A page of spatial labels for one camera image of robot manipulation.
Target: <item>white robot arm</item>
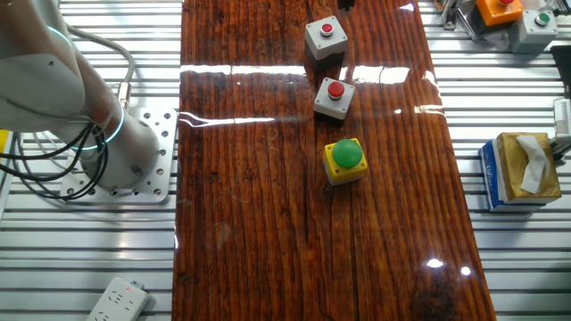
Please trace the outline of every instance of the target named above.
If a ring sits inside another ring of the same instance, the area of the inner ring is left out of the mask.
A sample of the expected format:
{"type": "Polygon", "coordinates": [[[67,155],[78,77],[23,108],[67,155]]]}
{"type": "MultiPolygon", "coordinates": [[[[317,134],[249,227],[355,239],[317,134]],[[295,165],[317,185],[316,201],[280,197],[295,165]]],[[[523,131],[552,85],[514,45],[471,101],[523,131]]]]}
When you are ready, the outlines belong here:
{"type": "MultiPolygon", "coordinates": [[[[109,160],[99,185],[129,188],[158,156],[158,141],[144,123],[121,108],[118,98],[70,40],[56,2],[0,3],[0,128],[49,130],[65,143],[98,124],[109,160]]],[[[81,151],[81,165],[95,176],[95,140],[81,151]]]]}

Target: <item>red switch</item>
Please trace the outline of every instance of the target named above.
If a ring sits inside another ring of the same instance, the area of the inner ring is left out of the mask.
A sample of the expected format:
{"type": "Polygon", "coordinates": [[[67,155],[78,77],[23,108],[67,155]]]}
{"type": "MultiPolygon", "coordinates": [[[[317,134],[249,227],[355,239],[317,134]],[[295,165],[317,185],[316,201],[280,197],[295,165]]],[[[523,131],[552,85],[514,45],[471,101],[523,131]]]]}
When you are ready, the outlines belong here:
{"type": "Polygon", "coordinates": [[[329,85],[327,91],[329,92],[329,98],[333,100],[339,100],[341,97],[343,97],[345,86],[343,86],[343,84],[339,81],[334,81],[331,83],[331,85],[329,85]]]}
{"type": "Polygon", "coordinates": [[[331,35],[333,35],[333,26],[329,23],[321,26],[321,35],[323,37],[331,37],[331,35]]]}

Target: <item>tissue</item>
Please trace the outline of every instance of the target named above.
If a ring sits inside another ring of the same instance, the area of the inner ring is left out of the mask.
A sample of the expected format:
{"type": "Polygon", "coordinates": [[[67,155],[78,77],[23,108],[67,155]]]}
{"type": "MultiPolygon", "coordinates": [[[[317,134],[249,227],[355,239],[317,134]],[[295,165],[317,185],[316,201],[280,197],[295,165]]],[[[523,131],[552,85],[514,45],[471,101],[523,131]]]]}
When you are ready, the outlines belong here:
{"type": "Polygon", "coordinates": [[[525,167],[524,180],[520,187],[529,193],[537,193],[539,184],[542,182],[543,172],[545,172],[546,177],[549,175],[550,163],[534,136],[521,135],[516,139],[527,153],[529,161],[525,167]]]}

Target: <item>metal slotted table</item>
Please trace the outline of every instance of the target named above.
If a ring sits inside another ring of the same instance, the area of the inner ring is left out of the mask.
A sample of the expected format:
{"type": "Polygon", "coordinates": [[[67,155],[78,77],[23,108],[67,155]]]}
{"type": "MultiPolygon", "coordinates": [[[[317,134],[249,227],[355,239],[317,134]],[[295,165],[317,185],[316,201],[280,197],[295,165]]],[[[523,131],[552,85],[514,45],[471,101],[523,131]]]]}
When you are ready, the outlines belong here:
{"type": "MultiPolygon", "coordinates": [[[[563,86],[550,54],[515,56],[443,30],[432,1],[419,2],[470,217],[500,321],[571,318],[571,165],[559,168],[564,196],[533,215],[484,211],[476,150],[504,131],[553,136],[553,99],[563,86]]],[[[179,104],[180,1],[62,1],[65,20],[124,45],[137,60],[131,106],[179,104]]],[[[558,18],[557,45],[571,44],[571,18],[558,18]]],[[[109,83],[126,62],[76,39],[109,83]]],[[[24,148],[38,150],[26,136],[24,148]]],[[[55,172],[48,161],[37,172],[55,172]]],[[[153,300],[148,321],[170,320],[176,170],[170,201],[157,206],[59,209],[13,181],[0,222],[0,320],[85,320],[115,277],[137,280],[153,300]]]]}

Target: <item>power strip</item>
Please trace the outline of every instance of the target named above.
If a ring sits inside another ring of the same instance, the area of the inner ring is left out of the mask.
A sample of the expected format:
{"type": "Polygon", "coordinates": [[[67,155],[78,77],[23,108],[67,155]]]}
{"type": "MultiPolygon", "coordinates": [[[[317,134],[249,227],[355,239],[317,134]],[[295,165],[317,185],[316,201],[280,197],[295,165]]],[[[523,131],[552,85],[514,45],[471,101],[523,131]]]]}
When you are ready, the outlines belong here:
{"type": "Polygon", "coordinates": [[[87,321],[135,321],[149,300],[149,293],[115,277],[87,321]]]}

